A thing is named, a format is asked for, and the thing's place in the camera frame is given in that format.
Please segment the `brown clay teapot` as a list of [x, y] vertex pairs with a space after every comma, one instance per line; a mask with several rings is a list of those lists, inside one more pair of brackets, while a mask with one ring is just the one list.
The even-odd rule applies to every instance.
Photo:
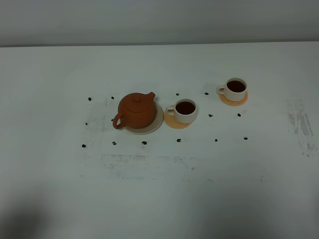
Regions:
[[113, 127], [121, 129], [144, 128], [152, 123], [156, 115], [155, 94], [131, 93], [126, 95], [118, 105], [118, 113], [113, 119]]

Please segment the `beige round teapot saucer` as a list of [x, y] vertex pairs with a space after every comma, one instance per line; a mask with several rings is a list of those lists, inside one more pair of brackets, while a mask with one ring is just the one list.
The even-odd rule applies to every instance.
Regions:
[[164, 118], [164, 112], [161, 106], [155, 102], [156, 107], [156, 114], [154, 120], [144, 128], [131, 128], [125, 126], [124, 129], [130, 133], [137, 134], [137, 135], [145, 135], [156, 131], [162, 124]]

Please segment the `near orange round coaster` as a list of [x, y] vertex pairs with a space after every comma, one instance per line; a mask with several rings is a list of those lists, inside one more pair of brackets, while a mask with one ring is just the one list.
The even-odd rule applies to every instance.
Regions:
[[165, 123], [174, 129], [184, 129], [189, 127], [194, 122], [194, 117], [190, 117], [188, 115], [181, 115], [177, 112], [170, 113], [164, 112], [164, 121]]

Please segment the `near white teacup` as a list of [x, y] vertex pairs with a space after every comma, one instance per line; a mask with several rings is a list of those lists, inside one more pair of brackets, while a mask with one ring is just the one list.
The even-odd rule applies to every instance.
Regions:
[[198, 106], [193, 100], [181, 99], [174, 105], [167, 107], [165, 113], [174, 117], [179, 123], [193, 123], [198, 114]]

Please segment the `white teacup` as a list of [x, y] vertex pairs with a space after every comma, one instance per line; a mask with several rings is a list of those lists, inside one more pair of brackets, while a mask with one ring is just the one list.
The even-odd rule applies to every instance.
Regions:
[[216, 92], [231, 102], [240, 102], [246, 96], [247, 83], [241, 78], [231, 78], [224, 85], [218, 86]]
[[198, 106], [193, 100], [181, 99], [174, 105], [167, 107], [165, 113], [174, 117], [179, 123], [193, 123], [198, 114]]

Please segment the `far white teacup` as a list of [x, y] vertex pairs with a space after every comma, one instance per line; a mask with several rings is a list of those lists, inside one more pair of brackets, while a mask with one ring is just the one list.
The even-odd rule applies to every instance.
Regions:
[[247, 83], [241, 78], [231, 78], [224, 85], [218, 86], [216, 92], [231, 102], [240, 102], [246, 96]]

